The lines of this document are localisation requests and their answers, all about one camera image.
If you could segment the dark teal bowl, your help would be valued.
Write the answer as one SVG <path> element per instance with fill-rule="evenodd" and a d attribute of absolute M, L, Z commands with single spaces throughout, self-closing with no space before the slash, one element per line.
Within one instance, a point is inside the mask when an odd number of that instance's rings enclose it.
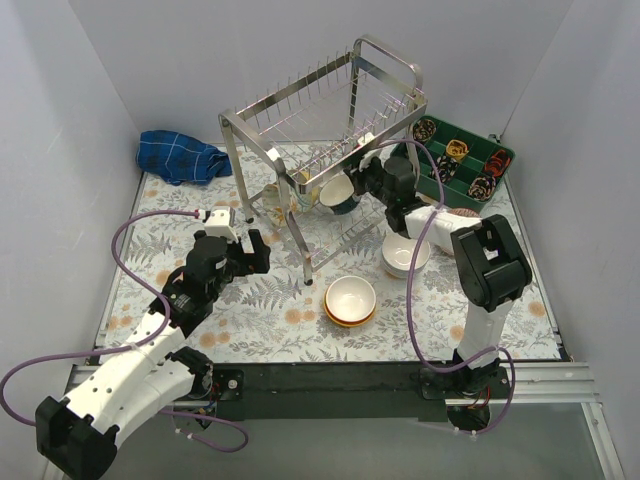
<path fill-rule="evenodd" d="M 348 180 L 344 174 L 327 182 L 319 194 L 319 202 L 335 215 L 350 213 L 358 206 L 356 195 L 350 195 Z"/>

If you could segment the yellow sun patterned bowl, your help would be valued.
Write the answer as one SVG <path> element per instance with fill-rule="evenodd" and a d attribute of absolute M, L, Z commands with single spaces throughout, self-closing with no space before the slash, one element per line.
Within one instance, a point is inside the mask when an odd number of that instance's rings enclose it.
<path fill-rule="evenodd" d="M 308 170 L 301 170 L 295 174 L 295 179 L 300 183 L 306 183 L 311 178 L 311 174 Z M 313 209 L 318 203 L 319 188 L 309 188 L 306 192 L 295 192 L 297 211 L 300 213 L 306 213 Z"/>

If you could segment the cream floral bowl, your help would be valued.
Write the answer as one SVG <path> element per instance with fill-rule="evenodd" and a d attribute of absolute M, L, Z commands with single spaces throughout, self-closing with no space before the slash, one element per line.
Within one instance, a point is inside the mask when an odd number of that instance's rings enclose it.
<path fill-rule="evenodd" d="M 261 192 L 262 206 L 272 224 L 277 227 L 286 225 L 288 214 L 293 211 L 290 189 L 281 192 L 277 183 L 267 184 Z"/>

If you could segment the white grey-rimmed bowl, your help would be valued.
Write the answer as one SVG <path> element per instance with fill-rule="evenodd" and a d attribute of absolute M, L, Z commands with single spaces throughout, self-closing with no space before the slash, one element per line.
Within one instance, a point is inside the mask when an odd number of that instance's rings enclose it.
<path fill-rule="evenodd" d="M 381 248 L 382 264 L 409 270 L 417 241 L 388 232 Z M 419 248 L 415 269 L 425 267 L 431 254 L 430 244 L 424 241 Z"/>

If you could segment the red patterned bowl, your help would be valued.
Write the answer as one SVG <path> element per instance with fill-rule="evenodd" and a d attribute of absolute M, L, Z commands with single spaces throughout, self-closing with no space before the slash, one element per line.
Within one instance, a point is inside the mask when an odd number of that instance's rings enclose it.
<path fill-rule="evenodd" d="M 479 218 L 480 215 L 468 208 L 454 208 L 454 209 L 450 209 L 449 213 L 452 215 L 456 215 L 456 216 L 460 216 L 460 217 L 467 217 L 467 218 Z"/>

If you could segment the plain white ribbed bowl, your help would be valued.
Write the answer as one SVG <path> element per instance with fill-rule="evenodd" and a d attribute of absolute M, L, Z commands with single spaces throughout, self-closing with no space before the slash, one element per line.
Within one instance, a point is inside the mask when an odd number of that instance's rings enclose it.
<path fill-rule="evenodd" d="M 410 270 L 402 270 L 402 269 L 396 269 L 396 268 L 392 268 L 391 266 L 384 266 L 384 270 L 391 276 L 395 277 L 395 278 L 399 278 L 399 279 L 406 279 L 408 278 L 409 274 L 411 273 Z M 424 270 L 424 267 L 422 268 L 416 268 L 413 271 L 414 276 L 418 275 L 419 273 L 421 273 Z"/>

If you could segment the orange and white bowl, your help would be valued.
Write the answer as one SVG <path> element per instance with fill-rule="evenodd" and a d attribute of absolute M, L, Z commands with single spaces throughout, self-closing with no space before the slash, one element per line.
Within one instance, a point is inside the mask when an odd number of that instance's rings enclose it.
<path fill-rule="evenodd" d="M 376 309 L 377 296 L 373 286 L 359 276 L 338 278 L 327 287 L 325 296 L 333 314 L 347 321 L 365 318 Z"/>

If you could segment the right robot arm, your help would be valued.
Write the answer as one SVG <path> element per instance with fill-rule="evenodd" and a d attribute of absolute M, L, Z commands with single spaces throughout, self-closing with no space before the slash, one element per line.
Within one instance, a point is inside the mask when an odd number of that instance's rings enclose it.
<path fill-rule="evenodd" d="M 444 390 L 475 397 L 497 376 L 502 331 L 513 303 L 531 281 L 531 266 L 502 215 L 461 217 L 419 198 L 416 176 L 408 159 L 373 156 L 363 167 L 344 170 L 358 196 L 369 194 L 385 207 L 391 230 L 414 240 L 443 246 L 454 253 L 459 282 L 468 300 L 463 337 L 452 364 L 437 367 L 420 350 L 413 319 L 413 283 L 417 255 L 410 260 L 406 280 L 406 315 L 409 338 L 424 367 L 441 376 Z"/>

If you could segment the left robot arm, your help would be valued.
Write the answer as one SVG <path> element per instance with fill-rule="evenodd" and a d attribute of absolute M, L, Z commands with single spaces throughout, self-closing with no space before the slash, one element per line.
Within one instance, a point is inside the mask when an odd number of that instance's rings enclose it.
<path fill-rule="evenodd" d="M 38 405 L 37 449 L 70 478 L 101 478 L 127 437 L 165 405 L 211 392 L 212 362 L 184 342 L 234 279 L 268 273 L 271 250 L 256 229 L 249 232 L 251 252 L 203 230 L 194 238 L 125 351 L 110 355 L 62 399 L 46 397 Z"/>

